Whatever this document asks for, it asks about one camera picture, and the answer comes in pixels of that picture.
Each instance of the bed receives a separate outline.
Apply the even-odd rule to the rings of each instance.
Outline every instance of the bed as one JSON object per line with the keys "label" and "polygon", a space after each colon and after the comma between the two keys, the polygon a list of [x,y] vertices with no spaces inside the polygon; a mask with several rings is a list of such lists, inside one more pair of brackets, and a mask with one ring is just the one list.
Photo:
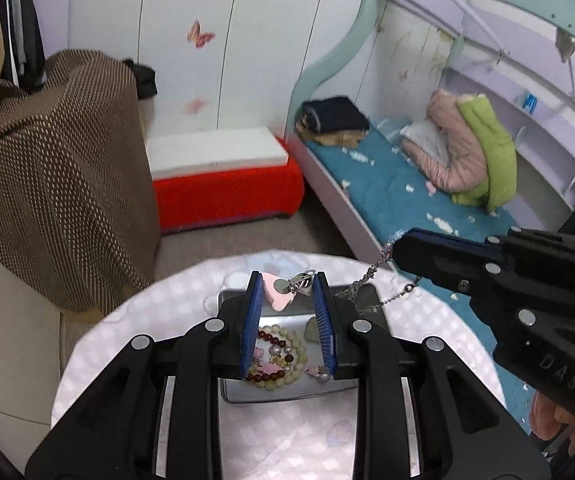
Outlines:
{"label": "bed", "polygon": [[[575,35],[575,0],[500,0]],[[556,1],[556,12],[552,12]],[[473,208],[454,205],[449,197],[437,192],[428,196],[426,179],[405,155],[390,145],[372,127],[356,150],[305,144],[293,133],[301,104],[315,90],[346,67],[362,49],[374,30],[378,17],[378,0],[362,0],[357,18],[347,36],[325,57],[309,66],[297,81],[290,103],[285,139],[299,162],[303,175],[317,193],[356,257],[375,261],[382,243],[395,239],[417,226],[460,237],[482,241],[485,237],[504,234],[515,225],[512,216],[502,208],[487,215]],[[462,41],[455,41],[456,48]],[[453,47],[452,54],[458,56]],[[379,122],[378,127],[401,127],[404,121]],[[495,340],[469,309],[469,300],[460,295],[422,282],[449,304],[472,328],[488,351]],[[497,367],[503,384],[509,412],[528,431],[527,414],[533,391],[522,381]]]}
{"label": "bed", "polygon": [[[408,123],[407,120],[382,120],[378,126],[373,124],[355,150],[306,143],[334,183],[343,190],[379,245],[400,238],[413,227],[482,242],[486,237],[504,234],[516,225],[503,208],[490,215],[478,208],[456,205],[440,191],[431,196],[426,188],[427,179],[405,153],[383,135]],[[468,297],[453,294],[428,280],[422,281],[421,285],[450,305],[491,353],[495,339],[488,326],[469,309]],[[525,423],[531,391],[523,389],[522,381],[501,368],[498,372],[509,412]]]}

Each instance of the metal chain necklace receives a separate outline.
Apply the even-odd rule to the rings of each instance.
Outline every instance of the metal chain necklace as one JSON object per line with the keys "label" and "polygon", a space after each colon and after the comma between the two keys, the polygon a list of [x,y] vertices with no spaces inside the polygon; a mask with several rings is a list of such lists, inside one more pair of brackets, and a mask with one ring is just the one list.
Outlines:
{"label": "metal chain necklace", "polygon": [[[387,242],[381,250],[381,256],[375,263],[369,266],[363,277],[360,280],[356,280],[354,283],[349,285],[345,290],[339,292],[337,294],[337,297],[352,302],[356,301],[359,295],[359,289],[363,285],[365,285],[365,283],[369,282],[374,278],[376,271],[378,271],[379,267],[382,264],[391,261],[393,245],[394,245],[393,242],[391,241]],[[281,294],[288,294],[290,292],[291,293],[301,292],[302,294],[311,296],[312,284],[314,283],[315,274],[316,274],[315,270],[308,270],[306,272],[301,272],[300,274],[297,274],[291,280],[276,280],[276,282],[274,282],[274,288],[276,288],[276,290]],[[418,286],[420,281],[421,277],[416,276],[416,278],[414,278],[414,281],[412,283],[408,283],[407,285],[405,285],[400,292],[397,292],[391,298],[381,301],[378,305],[374,306],[382,307],[388,303],[391,303],[392,301],[398,300],[398,298],[402,298],[406,294],[411,293]]]}

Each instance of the blue bedsheet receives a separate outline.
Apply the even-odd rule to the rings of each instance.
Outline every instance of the blue bedsheet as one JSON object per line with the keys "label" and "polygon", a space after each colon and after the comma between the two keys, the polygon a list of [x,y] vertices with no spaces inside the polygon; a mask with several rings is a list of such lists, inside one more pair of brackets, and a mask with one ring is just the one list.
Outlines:
{"label": "blue bedsheet", "polygon": [[[388,121],[386,127],[391,131],[406,123]],[[502,208],[489,215],[477,208],[456,205],[440,191],[429,196],[427,179],[375,128],[356,150],[323,147],[315,142],[307,145],[339,184],[349,184],[347,192],[352,204],[381,243],[400,238],[413,227],[482,242],[490,235],[505,234],[516,225]],[[421,285],[451,306],[491,354],[496,344],[494,336],[471,311],[468,297],[458,294],[458,299],[454,300],[451,291],[437,287],[429,280],[422,281]],[[522,381],[504,369],[497,367],[497,371],[508,411],[529,431],[527,414],[533,391],[525,389]]]}

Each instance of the floor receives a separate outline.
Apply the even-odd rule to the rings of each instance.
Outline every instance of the floor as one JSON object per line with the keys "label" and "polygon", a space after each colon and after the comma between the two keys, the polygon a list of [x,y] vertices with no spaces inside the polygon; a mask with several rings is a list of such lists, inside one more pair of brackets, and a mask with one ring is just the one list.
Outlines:
{"label": "floor", "polygon": [[[301,208],[291,218],[269,218],[164,236],[158,249],[155,275],[157,280],[163,280],[209,258],[269,249],[354,257],[323,204],[307,187]],[[62,318],[61,370],[77,341],[91,327]]]}

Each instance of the brown polka dot cloth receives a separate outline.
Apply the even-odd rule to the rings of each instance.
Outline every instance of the brown polka dot cloth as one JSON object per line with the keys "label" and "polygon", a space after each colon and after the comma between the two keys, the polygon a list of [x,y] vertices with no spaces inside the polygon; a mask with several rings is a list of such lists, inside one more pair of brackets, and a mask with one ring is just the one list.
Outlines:
{"label": "brown polka dot cloth", "polygon": [[153,281],[160,240],[136,82],[85,50],[46,75],[32,95],[0,80],[0,262],[66,310],[109,314]]}

